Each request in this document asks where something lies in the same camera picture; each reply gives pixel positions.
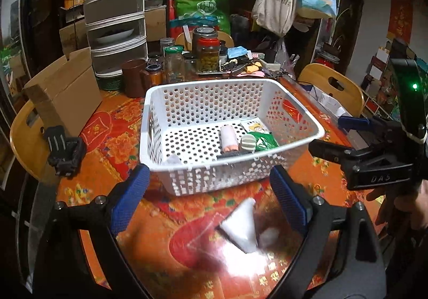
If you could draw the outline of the person right hand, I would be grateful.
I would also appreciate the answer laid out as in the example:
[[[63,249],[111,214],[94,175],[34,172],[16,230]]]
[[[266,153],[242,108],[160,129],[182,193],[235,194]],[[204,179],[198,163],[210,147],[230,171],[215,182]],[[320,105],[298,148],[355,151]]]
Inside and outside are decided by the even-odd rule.
[[[373,201],[383,195],[385,198],[375,224],[387,224],[387,233],[391,237],[402,235],[408,226],[413,230],[427,228],[427,180],[422,180],[417,191],[412,191],[409,195],[388,196],[386,189],[380,187],[371,190],[366,200]]]

